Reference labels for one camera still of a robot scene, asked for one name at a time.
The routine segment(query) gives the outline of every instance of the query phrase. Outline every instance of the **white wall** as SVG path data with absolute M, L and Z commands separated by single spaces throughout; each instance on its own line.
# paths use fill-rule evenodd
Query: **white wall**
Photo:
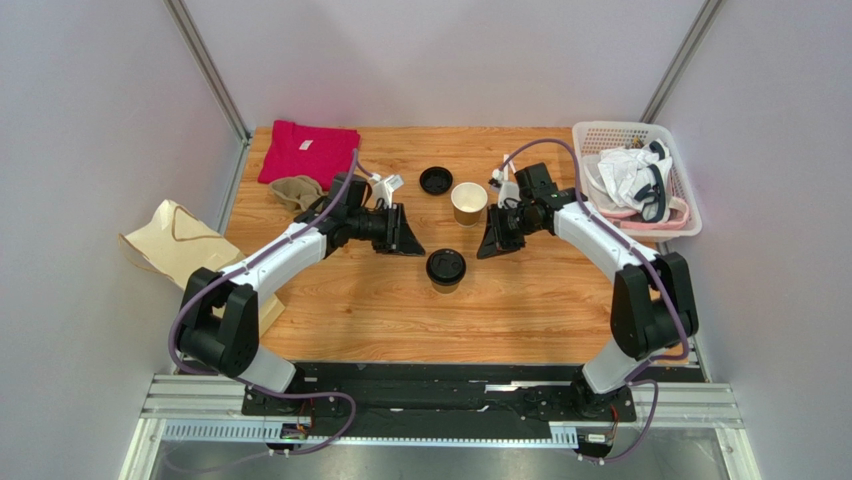
M 701 0 L 188 0 L 250 128 L 635 120 Z
M 116 478 L 180 300 L 116 233 L 237 154 L 161 1 L 0 4 L 0 478 Z
M 658 123 L 704 231 L 702 346 L 766 479 L 852 478 L 852 3 L 727 2 Z

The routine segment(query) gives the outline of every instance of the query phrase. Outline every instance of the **white plastic basket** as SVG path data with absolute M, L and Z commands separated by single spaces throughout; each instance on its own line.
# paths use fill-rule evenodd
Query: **white plastic basket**
M 689 205 L 690 215 L 686 225 L 680 230 L 631 230 L 622 231 L 636 240 L 665 242 L 677 237 L 689 237 L 701 231 L 701 215 L 695 204 L 695 195 L 680 161 L 680 153 L 674 143 L 671 132 L 659 125 L 633 122 L 580 122 L 572 128 L 574 148 L 577 156 L 597 155 L 607 148 L 624 147 L 635 137 L 648 144 L 660 139 L 669 147 L 672 155 L 672 188 L 677 197 Z M 580 172 L 580 181 L 585 188 L 588 185 L 585 171 Z

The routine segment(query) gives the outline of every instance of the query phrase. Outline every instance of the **white paper cup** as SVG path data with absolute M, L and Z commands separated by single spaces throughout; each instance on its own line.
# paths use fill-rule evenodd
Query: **white paper cup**
M 479 222 L 482 210 L 488 204 L 488 192 L 475 183 L 465 182 L 453 189 L 450 199 L 453 201 L 453 216 L 456 222 L 469 228 Z

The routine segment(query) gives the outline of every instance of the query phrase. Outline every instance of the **robotic arm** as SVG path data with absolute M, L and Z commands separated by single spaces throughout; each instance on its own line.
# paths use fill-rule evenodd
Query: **robotic arm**
M 258 305 L 296 274 L 331 255 L 349 240 L 369 240 L 382 254 L 424 255 L 425 251 L 408 226 L 402 204 L 393 203 L 392 193 L 402 185 L 397 175 L 376 183 L 376 208 L 364 206 L 372 188 L 354 176 L 345 184 L 338 174 L 329 196 L 318 200 L 276 240 L 240 263 L 212 272 L 201 268 L 190 277 L 184 293 L 186 305 L 222 276 L 243 271 L 204 294 L 181 320 L 178 349 L 205 365 L 275 392 L 284 392 L 296 375 L 296 367 L 260 345 Z M 330 198 L 342 192 L 341 200 L 319 222 Z M 291 237 L 309 227 L 298 237 Z M 282 247 L 281 240 L 290 237 Z M 225 307 L 221 318 L 215 309 Z
M 525 236 L 547 230 L 587 256 L 613 283 L 610 328 L 613 339 L 572 381 L 571 404 L 585 417 L 602 414 L 641 365 L 680 343 L 677 328 L 656 288 L 634 252 L 650 261 L 678 313 L 686 336 L 698 331 L 698 317 L 686 260 L 673 253 L 660 255 L 612 228 L 617 240 L 599 224 L 609 224 L 595 207 L 583 210 L 573 188 L 559 190 L 547 167 L 536 164 L 515 174 L 517 184 L 500 184 L 499 203 L 487 211 L 485 236 L 477 252 L 484 259 L 520 250 Z

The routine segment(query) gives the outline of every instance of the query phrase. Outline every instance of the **beige paper bag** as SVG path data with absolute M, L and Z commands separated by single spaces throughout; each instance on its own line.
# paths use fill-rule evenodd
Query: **beige paper bag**
M 130 263 L 165 275 L 181 289 L 186 288 L 190 275 L 201 267 L 215 272 L 245 258 L 231 242 L 172 200 L 164 200 L 160 204 L 151 223 L 127 236 L 119 234 L 118 237 L 154 269 L 138 265 L 127 257 Z M 258 312 L 261 335 L 283 311 L 284 304 L 275 295 L 261 305 Z

